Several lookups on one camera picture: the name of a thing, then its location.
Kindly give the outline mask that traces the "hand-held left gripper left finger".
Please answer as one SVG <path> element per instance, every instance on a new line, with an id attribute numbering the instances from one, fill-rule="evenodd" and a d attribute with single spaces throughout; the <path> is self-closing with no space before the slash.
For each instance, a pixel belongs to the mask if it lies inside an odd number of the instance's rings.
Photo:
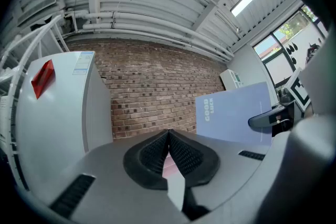
<path id="1" fill-rule="evenodd" d="M 169 131 L 133 145 L 123 157 L 123 167 L 128 176 L 146 189 L 168 189 L 163 177 L 163 167 L 169 152 Z"/>

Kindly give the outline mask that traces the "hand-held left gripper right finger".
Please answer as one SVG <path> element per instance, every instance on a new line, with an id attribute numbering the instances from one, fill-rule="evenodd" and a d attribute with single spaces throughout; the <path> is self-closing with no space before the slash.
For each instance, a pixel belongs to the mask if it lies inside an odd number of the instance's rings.
<path id="1" fill-rule="evenodd" d="M 217 153 L 187 136 L 169 130 L 169 153 L 187 188 L 208 184 L 219 169 Z"/>

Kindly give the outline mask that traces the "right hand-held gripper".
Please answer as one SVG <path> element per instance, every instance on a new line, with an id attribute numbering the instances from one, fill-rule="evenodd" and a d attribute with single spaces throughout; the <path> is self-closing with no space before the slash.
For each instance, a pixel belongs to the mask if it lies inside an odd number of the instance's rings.
<path id="1" fill-rule="evenodd" d="M 301 72 L 301 68 L 296 69 L 286 84 L 277 91 L 279 102 L 272 107 L 272 110 L 248 120 L 250 127 L 272 126 L 272 137 L 275 137 L 281 132 L 289 131 L 304 118 L 311 100 L 299 79 Z"/>

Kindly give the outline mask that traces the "pink wire mesh tray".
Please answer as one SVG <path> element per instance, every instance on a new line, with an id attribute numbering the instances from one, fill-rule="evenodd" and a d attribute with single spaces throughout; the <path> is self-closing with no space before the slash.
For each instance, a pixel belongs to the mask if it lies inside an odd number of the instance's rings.
<path id="1" fill-rule="evenodd" d="M 171 176 L 179 175 L 181 176 L 181 173 L 174 162 L 172 156 L 168 153 L 163 166 L 163 174 L 162 176 L 166 179 L 168 179 Z"/>

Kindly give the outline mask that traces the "lavender spiral notebook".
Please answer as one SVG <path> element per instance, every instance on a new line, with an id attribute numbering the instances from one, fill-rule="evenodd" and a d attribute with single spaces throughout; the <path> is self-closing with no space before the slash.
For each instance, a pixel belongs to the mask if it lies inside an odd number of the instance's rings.
<path id="1" fill-rule="evenodd" d="M 271 127 L 251 127 L 248 120 L 271 110 L 267 84 L 203 95 L 195 99 L 196 134 L 223 141 L 271 145 Z"/>

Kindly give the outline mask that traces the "white cabinet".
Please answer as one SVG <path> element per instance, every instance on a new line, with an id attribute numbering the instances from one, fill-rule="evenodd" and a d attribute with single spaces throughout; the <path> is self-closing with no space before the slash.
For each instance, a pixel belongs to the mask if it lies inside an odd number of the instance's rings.
<path id="1" fill-rule="evenodd" d="M 234 90 L 244 86 L 238 73 L 230 69 L 225 70 L 219 76 L 226 90 Z"/>

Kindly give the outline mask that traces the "dark-framed window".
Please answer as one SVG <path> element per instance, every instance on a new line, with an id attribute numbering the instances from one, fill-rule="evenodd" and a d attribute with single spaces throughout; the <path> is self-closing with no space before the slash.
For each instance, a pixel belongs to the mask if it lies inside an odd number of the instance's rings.
<path id="1" fill-rule="evenodd" d="M 293 72 L 303 69 L 328 34 L 321 20 L 307 5 L 253 48 L 271 77 L 275 89 L 284 86 Z"/>

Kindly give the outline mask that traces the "white-blue paper label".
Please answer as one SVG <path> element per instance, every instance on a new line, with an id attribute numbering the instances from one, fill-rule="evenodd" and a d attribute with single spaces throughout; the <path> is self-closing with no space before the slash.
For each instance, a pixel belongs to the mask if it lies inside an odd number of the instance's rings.
<path id="1" fill-rule="evenodd" d="M 94 59 L 93 51 L 82 51 L 75 64 L 73 75 L 86 75 Z"/>

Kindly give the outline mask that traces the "red sticker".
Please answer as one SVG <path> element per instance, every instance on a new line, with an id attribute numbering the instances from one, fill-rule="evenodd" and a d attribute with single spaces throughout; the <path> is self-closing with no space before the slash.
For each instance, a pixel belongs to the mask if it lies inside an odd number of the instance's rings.
<path id="1" fill-rule="evenodd" d="M 36 99 L 39 99 L 42 93 L 46 90 L 51 81 L 55 78 L 55 68 L 53 61 L 50 59 L 46 61 L 41 69 L 31 80 L 33 91 Z"/>

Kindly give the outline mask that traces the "white ceiling pipe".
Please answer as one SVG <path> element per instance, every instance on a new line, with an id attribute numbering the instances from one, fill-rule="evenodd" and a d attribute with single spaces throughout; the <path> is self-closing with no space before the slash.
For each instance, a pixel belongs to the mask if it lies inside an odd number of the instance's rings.
<path id="1" fill-rule="evenodd" d="M 122 29 L 131 31 L 142 31 L 149 34 L 158 34 L 166 36 L 171 39 L 186 40 L 196 46 L 212 51 L 218 55 L 222 55 L 223 58 L 230 61 L 234 58 L 234 54 L 228 49 L 222 47 L 206 36 L 199 34 L 195 31 L 187 29 L 185 27 L 171 27 L 171 26 L 147 26 L 140 24 L 129 23 L 100 23 L 100 24 L 85 24 L 83 30 L 103 30 L 103 29 Z"/>
<path id="2" fill-rule="evenodd" d="M 184 33 L 197 36 L 200 35 L 200 33 L 189 29 L 187 27 L 184 27 L 182 25 L 166 21 L 163 19 L 140 15 L 140 14 L 134 14 L 134 13 L 125 13 L 125 12 L 102 12 L 102 13 L 77 13 L 77 12 L 69 12 L 69 15 L 75 15 L 77 18 L 83 18 L 83 19 L 98 19 L 98 18 L 110 18 L 110 19 L 130 19 L 130 20 L 138 20 L 142 22 L 148 22 L 148 23 L 154 23 L 161 26 L 166 26 L 169 28 L 173 28 L 179 31 L 182 31 Z"/>

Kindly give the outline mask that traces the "white ceiling air duct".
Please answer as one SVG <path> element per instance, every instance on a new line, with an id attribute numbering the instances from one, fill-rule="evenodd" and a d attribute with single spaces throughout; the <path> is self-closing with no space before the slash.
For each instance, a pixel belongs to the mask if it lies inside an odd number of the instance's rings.
<path id="1" fill-rule="evenodd" d="M 32 22 L 33 19 L 38 20 L 43 16 L 58 12 L 64 9 L 65 6 L 65 0 L 43 0 L 42 2 L 25 11 L 18 18 L 18 26 Z"/>

